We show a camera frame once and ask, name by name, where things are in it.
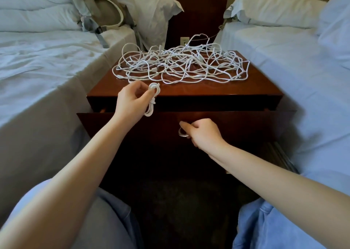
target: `white cable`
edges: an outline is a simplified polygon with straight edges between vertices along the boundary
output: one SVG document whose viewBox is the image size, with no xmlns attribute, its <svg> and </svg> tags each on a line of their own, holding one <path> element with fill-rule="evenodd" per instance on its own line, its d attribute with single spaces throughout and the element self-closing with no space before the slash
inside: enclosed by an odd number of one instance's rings
<svg viewBox="0 0 350 249">
<path fill-rule="evenodd" d="M 153 114 L 153 105 L 155 105 L 155 97 L 160 93 L 160 87 L 159 83 L 151 83 L 148 87 L 149 90 L 151 89 L 157 89 L 154 97 L 152 98 L 151 102 L 148 105 L 147 111 L 145 113 L 145 116 L 151 116 Z"/>
<path fill-rule="evenodd" d="M 204 35 L 207 44 L 190 46 L 194 37 Z M 118 65 L 112 69 L 118 79 L 162 81 L 165 84 L 198 83 L 211 80 L 227 83 L 233 80 L 246 80 L 250 61 L 244 61 L 234 51 L 222 51 L 219 44 L 209 44 L 205 34 L 194 35 L 186 46 L 177 46 L 169 50 L 153 46 L 148 52 L 141 51 L 134 43 L 127 43 L 122 49 L 122 57 Z M 125 53 L 125 47 L 135 45 L 139 51 Z M 200 68 L 191 70 L 191 65 Z M 175 79 L 164 79 L 164 74 Z"/>
</svg>

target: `white sheet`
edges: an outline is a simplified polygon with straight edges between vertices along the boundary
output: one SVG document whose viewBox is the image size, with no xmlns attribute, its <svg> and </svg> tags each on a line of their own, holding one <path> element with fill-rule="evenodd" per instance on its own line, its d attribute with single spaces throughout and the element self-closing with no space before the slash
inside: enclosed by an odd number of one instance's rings
<svg viewBox="0 0 350 249">
<path fill-rule="evenodd" d="M 0 223 L 88 141 L 76 113 L 91 110 L 87 92 L 136 43 L 128 26 L 103 37 L 110 48 L 82 31 L 0 33 Z"/>
<path fill-rule="evenodd" d="M 215 42 L 250 59 L 298 110 L 281 145 L 301 172 L 350 175 L 350 71 L 317 44 L 314 29 L 228 23 Z"/>
</svg>

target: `person's right hand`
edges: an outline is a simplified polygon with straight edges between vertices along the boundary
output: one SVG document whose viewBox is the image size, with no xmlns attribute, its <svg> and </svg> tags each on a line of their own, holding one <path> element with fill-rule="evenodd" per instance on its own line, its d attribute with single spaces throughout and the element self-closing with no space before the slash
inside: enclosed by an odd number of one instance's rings
<svg viewBox="0 0 350 249">
<path fill-rule="evenodd" d="M 180 126 L 192 139 L 193 144 L 206 152 L 211 158 L 219 146 L 225 143 L 218 126 L 209 118 L 200 119 L 192 124 L 181 121 Z"/>
</svg>

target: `person's left hand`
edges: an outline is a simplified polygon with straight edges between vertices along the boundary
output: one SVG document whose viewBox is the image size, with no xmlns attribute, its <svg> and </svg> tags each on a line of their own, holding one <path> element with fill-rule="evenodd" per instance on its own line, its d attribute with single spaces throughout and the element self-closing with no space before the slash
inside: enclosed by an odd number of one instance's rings
<svg viewBox="0 0 350 249">
<path fill-rule="evenodd" d="M 144 115 L 154 94 L 154 89 L 148 90 L 146 83 L 139 80 L 133 81 L 118 93 L 113 118 L 121 122 L 128 130 L 131 129 Z"/>
</svg>

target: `hand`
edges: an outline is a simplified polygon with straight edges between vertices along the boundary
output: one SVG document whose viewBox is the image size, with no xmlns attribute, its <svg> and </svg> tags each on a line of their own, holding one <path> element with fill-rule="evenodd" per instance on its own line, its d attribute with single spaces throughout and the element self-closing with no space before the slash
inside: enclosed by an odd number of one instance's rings
<svg viewBox="0 0 350 249">
<path fill-rule="evenodd" d="M 200 119 L 192 124 L 181 121 L 180 126 L 192 139 L 193 144 L 206 152 L 212 159 L 212 155 L 218 147 L 225 143 L 221 137 L 218 126 L 211 119 Z"/>
<path fill-rule="evenodd" d="M 154 89 L 148 90 L 146 83 L 139 80 L 133 81 L 118 93 L 116 113 L 113 118 L 122 122 L 129 131 L 144 115 L 154 94 Z"/>
</svg>

